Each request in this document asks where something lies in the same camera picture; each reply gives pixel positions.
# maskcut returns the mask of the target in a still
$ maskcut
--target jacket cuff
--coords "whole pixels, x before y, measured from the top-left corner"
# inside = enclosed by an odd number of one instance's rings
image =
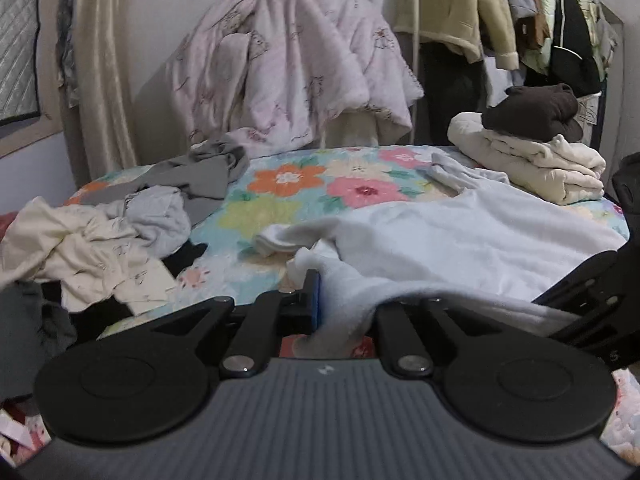
[[[520,58],[517,52],[509,52],[508,54],[495,54],[495,65],[497,68],[505,70],[517,70],[520,68]]]

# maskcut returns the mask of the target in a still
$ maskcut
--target white flower center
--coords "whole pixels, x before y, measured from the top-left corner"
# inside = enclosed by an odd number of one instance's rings
[[[287,173],[279,173],[276,175],[276,183],[277,184],[291,184],[298,182],[300,180],[299,173],[291,173],[287,171]]]

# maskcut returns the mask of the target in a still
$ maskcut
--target green leaf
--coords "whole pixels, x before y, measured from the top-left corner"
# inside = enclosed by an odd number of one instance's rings
[[[324,212],[333,213],[335,211],[344,211],[346,206],[341,196],[323,196],[320,202],[324,203]]]
[[[408,171],[402,170],[385,171],[385,173],[388,174],[388,176],[390,176],[391,178],[401,178],[402,180],[408,180],[413,176]]]
[[[304,168],[306,166],[317,166],[318,158],[316,156],[306,156],[300,159],[298,165],[300,166],[300,168]]]
[[[255,193],[250,191],[236,189],[229,195],[228,200],[230,202],[249,202],[249,200],[253,200],[256,196]]]
[[[406,195],[409,198],[415,198],[422,194],[421,191],[416,191],[415,189],[411,189],[410,187],[401,187],[400,193]]]

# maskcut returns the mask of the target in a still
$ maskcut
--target orange flower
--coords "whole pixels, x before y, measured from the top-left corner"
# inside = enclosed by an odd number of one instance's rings
[[[277,170],[255,172],[255,180],[247,186],[254,193],[273,193],[275,196],[294,196],[301,189],[322,187],[324,181],[316,175],[324,173],[322,166],[283,164]]]
[[[105,187],[108,187],[109,184],[107,184],[106,182],[103,182],[101,180],[94,180],[93,182],[89,182],[88,184],[86,184],[85,186],[82,186],[75,195],[73,195],[69,200],[67,200],[65,202],[64,205],[72,205],[72,204],[79,204],[80,203],[80,198],[82,195],[86,194],[86,193],[91,193],[92,191],[98,191],[99,189],[104,189]]]

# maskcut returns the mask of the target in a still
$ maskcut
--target pink flower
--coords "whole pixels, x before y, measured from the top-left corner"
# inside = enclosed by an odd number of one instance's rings
[[[331,196],[340,196],[344,204],[352,209],[383,202],[407,202],[409,199],[400,193],[393,182],[366,180],[339,176],[326,187]]]
[[[395,162],[398,166],[412,170],[416,166],[423,166],[424,162],[416,158],[417,153],[409,148],[395,148],[392,150],[380,150],[378,158]]]

